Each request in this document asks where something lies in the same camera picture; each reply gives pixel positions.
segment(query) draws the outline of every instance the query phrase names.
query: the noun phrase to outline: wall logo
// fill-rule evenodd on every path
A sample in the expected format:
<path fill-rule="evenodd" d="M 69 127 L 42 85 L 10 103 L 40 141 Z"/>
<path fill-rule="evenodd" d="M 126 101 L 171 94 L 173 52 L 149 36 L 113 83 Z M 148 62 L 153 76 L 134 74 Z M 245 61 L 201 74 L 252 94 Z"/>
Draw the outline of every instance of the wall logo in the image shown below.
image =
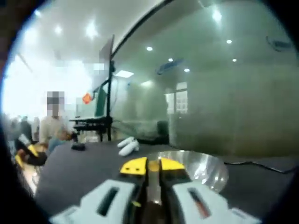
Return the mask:
<path fill-rule="evenodd" d="M 173 61 L 173 62 L 168 62 L 168 63 L 165 63 L 165 64 L 162 64 L 160 66 L 159 69 L 156 70 L 156 73 L 158 75 L 162 75 L 164 72 L 178 66 L 179 64 L 181 64 L 183 62 L 183 59 L 178 59 L 176 61 Z"/>

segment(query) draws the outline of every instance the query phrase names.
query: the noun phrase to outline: desk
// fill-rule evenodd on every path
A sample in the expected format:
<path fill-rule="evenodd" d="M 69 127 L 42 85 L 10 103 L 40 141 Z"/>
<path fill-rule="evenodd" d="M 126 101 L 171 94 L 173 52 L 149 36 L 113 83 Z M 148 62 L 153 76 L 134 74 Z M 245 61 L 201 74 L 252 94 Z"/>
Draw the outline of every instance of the desk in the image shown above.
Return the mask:
<path fill-rule="evenodd" d="M 116 142 L 87 143 L 86 151 L 71 150 L 70 143 L 58 146 L 46 161 L 36 189 L 36 201 L 49 215 L 71 205 L 96 186 L 118 175 L 128 160 L 149 153 L 169 151 L 169 146 L 141 145 L 139 152 L 127 157 L 118 155 Z M 223 157 L 225 161 L 242 161 Z M 267 165 L 288 169 L 298 164 L 297 158 L 259 159 Z M 257 166 L 228 166 L 228 183 L 221 195 L 230 207 L 237 207 L 258 218 L 263 217 L 286 189 L 293 174 L 279 174 Z"/>

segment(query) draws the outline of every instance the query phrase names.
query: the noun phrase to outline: glass partition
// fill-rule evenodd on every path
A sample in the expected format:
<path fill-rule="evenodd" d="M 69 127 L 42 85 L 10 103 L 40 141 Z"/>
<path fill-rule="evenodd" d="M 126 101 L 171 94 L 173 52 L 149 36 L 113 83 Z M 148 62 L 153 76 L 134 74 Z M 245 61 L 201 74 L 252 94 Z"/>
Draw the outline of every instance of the glass partition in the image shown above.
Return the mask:
<path fill-rule="evenodd" d="M 297 153 L 299 70 L 290 38 L 261 2 L 211 4 L 173 1 L 124 43 L 114 57 L 113 118 L 141 139 L 166 131 L 184 150 Z"/>

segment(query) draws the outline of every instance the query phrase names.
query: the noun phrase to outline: yellow object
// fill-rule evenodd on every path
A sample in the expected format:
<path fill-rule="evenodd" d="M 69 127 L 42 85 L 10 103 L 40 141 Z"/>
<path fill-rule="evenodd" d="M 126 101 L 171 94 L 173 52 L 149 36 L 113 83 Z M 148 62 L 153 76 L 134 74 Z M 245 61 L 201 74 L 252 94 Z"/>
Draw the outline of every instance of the yellow object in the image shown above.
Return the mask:
<path fill-rule="evenodd" d="M 120 173 L 122 174 L 135 174 L 135 175 L 145 175 L 146 172 L 146 157 L 141 157 L 138 159 L 130 160 L 126 162 L 121 170 Z"/>
<path fill-rule="evenodd" d="M 141 204 L 140 204 L 139 202 L 132 201 L 132 204 L 133 204 L 135 207 L 141 207 Z"/>
<path fill-rule="evenodd" d="M 30 150 L 30 152 L 33 153 L 33 155 L 35 155 L 36 157 L 38 157 L 38 153 L 37 153 L 37 151 L 36 151 L 36 149 L 34 148 L 33 145 L 29 145 L 28 149 Z"/>
<path fill-rule="evenodd" d="M 20 156 L 16 155 L 14 158 L 15 158 L 16 162 L 19 164 L 19 166 L 23 169 L 24 163 L 23 163 L 22 159 L 20 158 Z"/>
<path fill-rule="evenodd" d="M 149 161 L 149 170 L 152 172 L 159 171 L 159 163 L 157 161 Z"/>
<path fill-rule="evenodd" d="M 164 157 L 161 158 L 161 164 L 162 170 L 185 169 L 183 164 Z"/>

